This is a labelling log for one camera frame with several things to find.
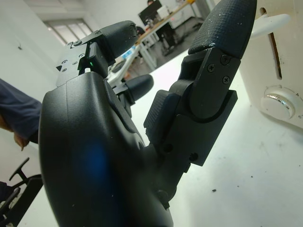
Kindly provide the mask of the bystander's bare hand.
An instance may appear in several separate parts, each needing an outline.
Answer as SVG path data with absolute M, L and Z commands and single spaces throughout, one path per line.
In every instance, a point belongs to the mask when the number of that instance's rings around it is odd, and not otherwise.
M 24 139 L 21 136 L 19 136 L 17 133 L 14 133 L 14 141 L 16 142 L 17 145 L 21 147 L 21 151 L 23 151 L 24 147 L 26 147 L 30 142 L 29 139 Z

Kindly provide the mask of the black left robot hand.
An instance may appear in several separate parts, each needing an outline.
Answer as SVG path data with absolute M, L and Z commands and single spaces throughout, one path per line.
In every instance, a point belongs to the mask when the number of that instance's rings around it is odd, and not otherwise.
M 191 164 L 202 166 L 237 93 L 230 84 L 253 29 L 255 0 L 222 0 L 183 59 L 178 80 L 159 90 L 144 121 L 146 146 L 131 104 L 153 86 L 150 75 L 119 87 L 108 67 L 137 40 L 122 21 L 67 45 L 56 88 L 39 123 L 42 179 L 61 227 L 171 227 L 169 201 Z

